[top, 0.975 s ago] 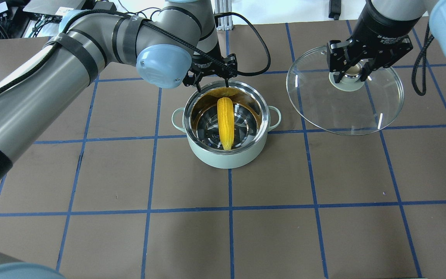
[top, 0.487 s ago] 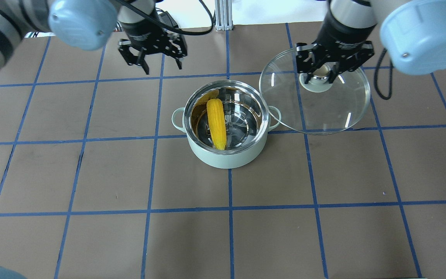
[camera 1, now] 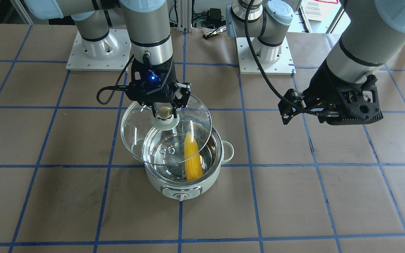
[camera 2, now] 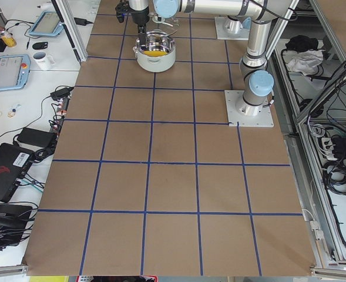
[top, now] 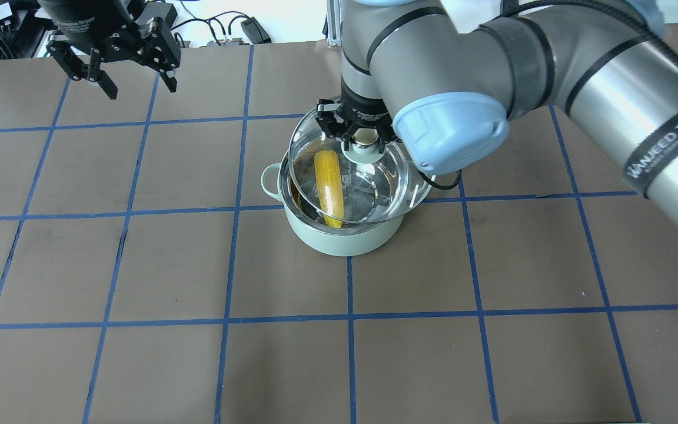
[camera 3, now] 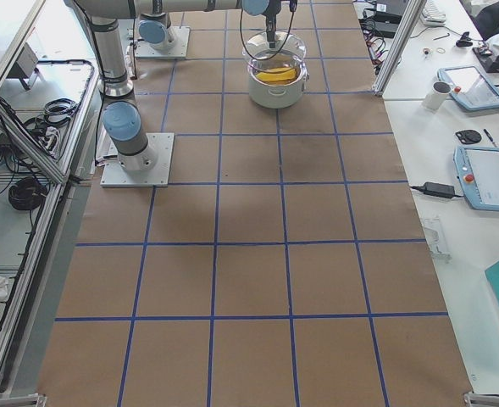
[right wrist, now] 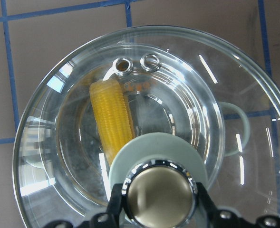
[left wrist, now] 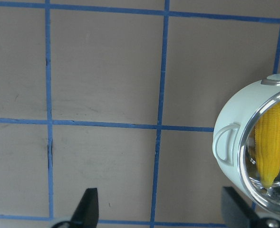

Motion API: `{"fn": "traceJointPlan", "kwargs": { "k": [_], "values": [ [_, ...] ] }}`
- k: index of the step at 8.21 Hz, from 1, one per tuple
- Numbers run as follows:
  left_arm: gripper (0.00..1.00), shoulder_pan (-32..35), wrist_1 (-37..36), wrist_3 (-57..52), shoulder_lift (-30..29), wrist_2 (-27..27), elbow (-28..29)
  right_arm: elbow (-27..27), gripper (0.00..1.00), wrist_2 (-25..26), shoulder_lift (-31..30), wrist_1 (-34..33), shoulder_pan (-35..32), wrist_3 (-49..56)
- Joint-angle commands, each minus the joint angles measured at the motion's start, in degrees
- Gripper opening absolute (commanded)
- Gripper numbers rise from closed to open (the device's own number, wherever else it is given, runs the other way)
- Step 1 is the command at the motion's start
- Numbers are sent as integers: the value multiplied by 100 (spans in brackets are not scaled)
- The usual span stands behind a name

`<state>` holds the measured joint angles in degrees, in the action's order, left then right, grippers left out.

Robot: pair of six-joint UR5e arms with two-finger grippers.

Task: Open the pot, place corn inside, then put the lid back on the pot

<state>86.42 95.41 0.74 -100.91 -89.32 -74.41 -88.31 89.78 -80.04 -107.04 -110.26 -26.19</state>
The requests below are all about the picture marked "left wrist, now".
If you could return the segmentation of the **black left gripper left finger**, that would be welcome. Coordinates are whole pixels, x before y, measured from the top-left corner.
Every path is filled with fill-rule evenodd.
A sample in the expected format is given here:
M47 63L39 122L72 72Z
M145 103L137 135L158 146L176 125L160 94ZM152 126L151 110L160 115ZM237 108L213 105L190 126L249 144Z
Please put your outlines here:
M99 220L97 188L85 190L70 220L56 222L52 228L96 228Z

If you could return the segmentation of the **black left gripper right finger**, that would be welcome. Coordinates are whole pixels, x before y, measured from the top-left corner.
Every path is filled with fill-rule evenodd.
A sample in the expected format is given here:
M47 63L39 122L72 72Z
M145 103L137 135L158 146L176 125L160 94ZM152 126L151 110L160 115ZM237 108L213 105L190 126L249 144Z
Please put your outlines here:
M223 187L221 214L228 228L280 228L280 220L259 217L233 187Z

